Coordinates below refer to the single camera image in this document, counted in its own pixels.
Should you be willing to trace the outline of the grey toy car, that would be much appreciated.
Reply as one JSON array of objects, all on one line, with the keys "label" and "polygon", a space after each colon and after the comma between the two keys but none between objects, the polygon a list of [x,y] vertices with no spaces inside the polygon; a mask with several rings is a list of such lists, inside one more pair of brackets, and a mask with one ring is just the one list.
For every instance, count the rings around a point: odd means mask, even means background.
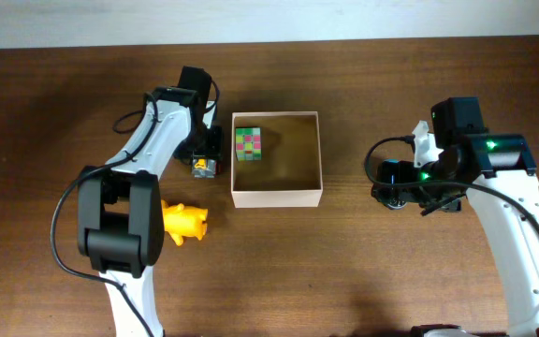
[{"label": "grey toy car", "polygon": [[191,173],[195,178],[212,179],[217,174],[217,161],[208,157],[196,157],[192,160]]}]

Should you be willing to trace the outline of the colourful puzzle cube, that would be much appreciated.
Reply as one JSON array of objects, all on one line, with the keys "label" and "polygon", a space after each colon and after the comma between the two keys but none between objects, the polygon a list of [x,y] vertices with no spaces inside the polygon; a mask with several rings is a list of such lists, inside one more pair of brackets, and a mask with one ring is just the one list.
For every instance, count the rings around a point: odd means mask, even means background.
[{"label": "colourful puzzle cube", "polygon": [[262,158],[260,127],[237,127],[234,141],[235,155],[238,161],[258,161]]}]

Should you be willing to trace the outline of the blue ball toy with base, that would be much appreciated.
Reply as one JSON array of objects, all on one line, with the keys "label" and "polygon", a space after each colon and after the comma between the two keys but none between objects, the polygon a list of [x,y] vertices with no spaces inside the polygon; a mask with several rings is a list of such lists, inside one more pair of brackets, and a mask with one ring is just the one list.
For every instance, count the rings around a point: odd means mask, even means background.
[{"label": "blue ball toy with base", "polygon": [[[415,181],[415,167],[412,162],[387,159],[377,169],[377,180],[382,183],[412,183]],[[375,186],[371,194],[390,210],[400,210],[413,200],[410,192],[393,187]]]}]

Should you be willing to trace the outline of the orange toy figure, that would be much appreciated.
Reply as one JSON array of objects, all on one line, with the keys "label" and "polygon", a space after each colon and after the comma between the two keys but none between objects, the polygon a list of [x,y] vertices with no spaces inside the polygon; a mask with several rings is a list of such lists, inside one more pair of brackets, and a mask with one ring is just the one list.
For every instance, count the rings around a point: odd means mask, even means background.
[{"label": "orange toy figure", "polygon": [[185,238],[201,241],[208,229],[208,209],[185,206],[182,203],[170,206],[161,201],[165,232],[177,246],[182,246]]}]

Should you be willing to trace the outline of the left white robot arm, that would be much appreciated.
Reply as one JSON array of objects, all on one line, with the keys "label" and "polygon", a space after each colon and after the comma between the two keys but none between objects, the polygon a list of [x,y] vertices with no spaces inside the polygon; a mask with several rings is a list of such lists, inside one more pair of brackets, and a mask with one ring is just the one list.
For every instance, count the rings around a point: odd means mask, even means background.
[{"label": "left white robot arm", "polygon": [[78,247],[103,279],[119,336],[162,336],[153,266],[164,244],[159,182],[171,159],[197,178],[219,169],[222,130],[215,104],[195,89],[158,87],[124,147],[78,184]]}]

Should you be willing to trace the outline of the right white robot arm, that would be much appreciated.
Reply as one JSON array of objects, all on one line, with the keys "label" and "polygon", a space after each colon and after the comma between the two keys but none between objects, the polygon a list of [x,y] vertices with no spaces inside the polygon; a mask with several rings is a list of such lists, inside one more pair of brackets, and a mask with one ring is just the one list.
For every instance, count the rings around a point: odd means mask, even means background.
[{"label": "right white robot arm", "polygon": [[401,136],[413,161],[366,162],[371,194],[391,210],[424,214],[467,198],[486,234],[503,285],[510,336],[539,336],[539,181],[520,135]]}]

